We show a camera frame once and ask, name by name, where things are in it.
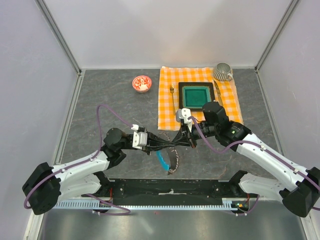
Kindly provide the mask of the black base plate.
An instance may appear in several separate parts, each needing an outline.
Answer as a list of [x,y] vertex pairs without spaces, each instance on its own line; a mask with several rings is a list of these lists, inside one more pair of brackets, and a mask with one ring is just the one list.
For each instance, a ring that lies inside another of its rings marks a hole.
[[122,206],[220,205],[223,198],[247,199],[234,182],[215,179],[124,179],[116,178],[101,187],[97,197],[111,197]]

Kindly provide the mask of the striped ceramic mug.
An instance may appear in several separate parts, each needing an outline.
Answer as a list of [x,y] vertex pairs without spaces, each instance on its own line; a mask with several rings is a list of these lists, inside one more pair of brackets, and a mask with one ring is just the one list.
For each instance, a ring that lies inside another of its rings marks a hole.
[[218,81],[232,81],[234,76],[232,74],[232,68],[224,62],[218,63],[213,70],[213,77]]

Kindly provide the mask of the black teal square plate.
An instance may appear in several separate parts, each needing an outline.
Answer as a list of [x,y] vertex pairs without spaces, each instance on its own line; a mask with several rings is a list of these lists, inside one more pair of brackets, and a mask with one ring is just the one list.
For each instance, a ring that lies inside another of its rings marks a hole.
[[214,85],[212,82],[179,82],[178,106],[199,112],[203,105],[215,101]]

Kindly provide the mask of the red patterned bowl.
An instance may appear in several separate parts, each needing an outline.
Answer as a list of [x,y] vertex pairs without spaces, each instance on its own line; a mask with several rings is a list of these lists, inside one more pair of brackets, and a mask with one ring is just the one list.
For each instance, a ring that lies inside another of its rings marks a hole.
[[146,75],[140,75],[132,80],[132,87],[139,93],[149,91],[152,86],[152,80]]

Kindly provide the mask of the gold knife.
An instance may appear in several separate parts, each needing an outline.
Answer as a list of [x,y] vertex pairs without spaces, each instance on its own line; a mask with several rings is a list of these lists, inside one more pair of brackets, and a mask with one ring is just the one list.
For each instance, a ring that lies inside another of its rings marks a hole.
[[216,81],[214,81],[214,86],[215,86],[215,89],[216,89],[216,94],[217,94],[219,105],[223,106],[223,100],[222,100],[222,97],[221,97],[221,91],[220,91],[219,86],[218,86]]

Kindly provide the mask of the aluminium frame rail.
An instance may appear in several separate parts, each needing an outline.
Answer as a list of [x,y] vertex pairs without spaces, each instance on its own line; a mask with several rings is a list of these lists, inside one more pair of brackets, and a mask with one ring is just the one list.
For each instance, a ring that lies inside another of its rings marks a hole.
[[48,5],[46,4],[45,0],[35,0],[35,3],[39,7],[43,17],[45,18],[47,24],[49,25],[53,35],[55,36],[56,40],[58,41],[60,47],[62,48],[63,52],[65,53],[66,57],[68,58],[71,66],[75,70],[75,72],[80,75],[82,73],[82,69],[79,66],[75,56],[73,55],[67,41],[65,40],[57,22],[54,19],[53,14],[51,13]]

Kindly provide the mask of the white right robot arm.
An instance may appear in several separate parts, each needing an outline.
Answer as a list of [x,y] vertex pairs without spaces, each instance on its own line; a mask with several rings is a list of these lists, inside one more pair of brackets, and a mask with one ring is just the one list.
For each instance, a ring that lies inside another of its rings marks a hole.
[[223,106],[212,101],[202,107],[204,121],[197,122],[190,109],[178,109],[175,116],[181,124],[183,139],[195,147],[198,139],[208,144],[208,137],[224,146],[223,150],[208,147],[217,154],[229,149],[257,163],[274,179],[238,171],[231,179],[229,191],[235,197],[244,193],[256,194],[281,202],[291,213],[305,218],[320,198],[320,170],[301,166],[260,140],[239,122],[229,120]]

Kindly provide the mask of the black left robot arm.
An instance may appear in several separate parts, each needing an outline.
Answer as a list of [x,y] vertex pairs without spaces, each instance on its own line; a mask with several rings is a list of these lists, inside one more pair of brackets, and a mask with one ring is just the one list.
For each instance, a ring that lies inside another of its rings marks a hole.
[[39,164],[22,186],[24,208],[41,215],[66,199],[87,194],[104,197],[109,193],[110,185],[103,172],[120,164],[126,157],[124,150],[150,154],[173,146],[169,140],[137,125],[133,130],[127,134],[119,128],[110,129],[96,152],[69,163]]

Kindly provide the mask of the orange checkered cloth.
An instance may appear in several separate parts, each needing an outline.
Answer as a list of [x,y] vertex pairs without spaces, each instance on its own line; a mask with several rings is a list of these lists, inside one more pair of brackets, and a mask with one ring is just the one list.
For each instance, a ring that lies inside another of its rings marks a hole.
[[202,106],[211,101],[222,101],[230,120],[243,123],[243,116],[235,81],[218,81],[213,77],[212,67],[188,68],[167,67],[160,69],[158,87],[157,128],[177,131],[180,124],[174,111],[182,108],[191,110],[198,121],[205,119]]

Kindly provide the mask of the gold fork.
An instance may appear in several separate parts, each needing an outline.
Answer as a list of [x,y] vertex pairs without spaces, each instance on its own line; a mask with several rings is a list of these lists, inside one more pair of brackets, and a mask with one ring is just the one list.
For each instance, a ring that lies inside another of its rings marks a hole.
[[171,99],[172,99],[173,115],[175,116],[176,115],[176,106],[175,106],[175,98],[174,98],[175,87],[174,87],[173,83],[170,85],[169,91],[170,91]]

